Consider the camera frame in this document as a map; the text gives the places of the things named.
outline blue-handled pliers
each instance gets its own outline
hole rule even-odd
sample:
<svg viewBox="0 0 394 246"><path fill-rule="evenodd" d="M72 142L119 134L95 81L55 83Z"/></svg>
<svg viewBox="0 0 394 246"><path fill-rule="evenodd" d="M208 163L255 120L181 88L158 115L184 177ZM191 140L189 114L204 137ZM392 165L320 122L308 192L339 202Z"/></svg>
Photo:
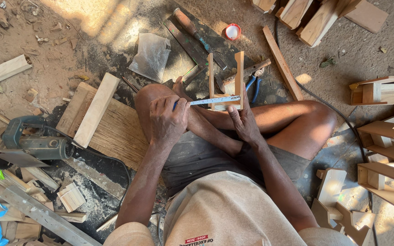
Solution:
<svg viewBox="0 0 394 246"><path fill-rule="evenodd" d="M255 94L253 96L252 99L252 103L255 103L256 98L258 97L258 92L259 92L259 85L262 81L262 79L257 79L260 75L262 75L262 73L264 72L264 67L261 68L260 70L255 72L255 75L252 75L252 78L249 80L249 82L247 82L246 84L246 91L249 90L250 86L253 84L253 82L255 82L256 80L256 87L255 87Z"/></svg>

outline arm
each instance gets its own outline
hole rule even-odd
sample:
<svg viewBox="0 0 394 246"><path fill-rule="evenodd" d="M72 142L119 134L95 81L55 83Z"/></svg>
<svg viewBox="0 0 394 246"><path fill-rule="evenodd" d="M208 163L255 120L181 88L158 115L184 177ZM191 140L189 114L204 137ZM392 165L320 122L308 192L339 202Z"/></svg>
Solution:
<svg viewBox="0 0 394 246"><path fill-rule="evenodd" d="M297 232L309 227L319 227L308 204L306 204L260 134L255 117L250 110L245 87L244 95L244 109L241 114L231 106L228 107L228 112L238 136L252 146L258 157L267 194Z"/></svg>
<svg viewBox="0 0 394 246"><path fill-rule="evenodd" d="M156 186L172 147L188 125L189 103L177 95L150 103L152 137L139 170L128 188L115 228L128 222L148 225L156 197Z"/></svg>

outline measuring tape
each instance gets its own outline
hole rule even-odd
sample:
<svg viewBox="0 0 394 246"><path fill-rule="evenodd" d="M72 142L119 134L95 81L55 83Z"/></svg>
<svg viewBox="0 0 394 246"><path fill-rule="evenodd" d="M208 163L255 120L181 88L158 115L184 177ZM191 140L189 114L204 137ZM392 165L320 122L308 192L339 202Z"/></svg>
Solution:
<svg viewBox="0 0 394 246"><path fill-rule="evenodd" d="M238 101L240 96L230 96L230 97L219 97L219 98L209 98L204 100L192 101L190 102L191 105L198 105L198 104L206 104L206 103L222 103L222 102L230 102L230 101ZM176 108L177 102L174 103L173 110Z"/></svg>

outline shorts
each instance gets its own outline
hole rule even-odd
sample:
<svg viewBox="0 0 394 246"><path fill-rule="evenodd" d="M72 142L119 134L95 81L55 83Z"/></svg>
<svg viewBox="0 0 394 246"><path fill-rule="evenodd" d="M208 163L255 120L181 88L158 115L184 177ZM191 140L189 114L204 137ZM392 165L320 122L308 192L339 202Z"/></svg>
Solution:
<svg viewBox="0 0 394 246"><path fill-rule="evenodd" d="M311 162L275 146L269 148L292 181L298 180ZM167 196L171 197L194 180L222 171L242 174L265 187L258 159L248 143L244 142L239 154L232 158L191 131L182 134L174 145L161 176L168 189Z"/></svg>

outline beige t-shirt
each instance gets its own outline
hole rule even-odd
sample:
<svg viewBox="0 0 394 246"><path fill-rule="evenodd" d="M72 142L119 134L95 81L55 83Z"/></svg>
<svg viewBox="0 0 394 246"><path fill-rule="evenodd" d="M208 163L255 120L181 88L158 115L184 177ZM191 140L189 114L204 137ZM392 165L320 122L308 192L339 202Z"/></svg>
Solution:
<svg viewBox="0 0 394 246"><path fill-rule="evenodd" d="M254 181L224 171L190 183L171 201L164 223L165 246L351 245L332 229L296 232L272 199ZM104 246L154 245L149 229L137 222L113 231Z"/></svg>

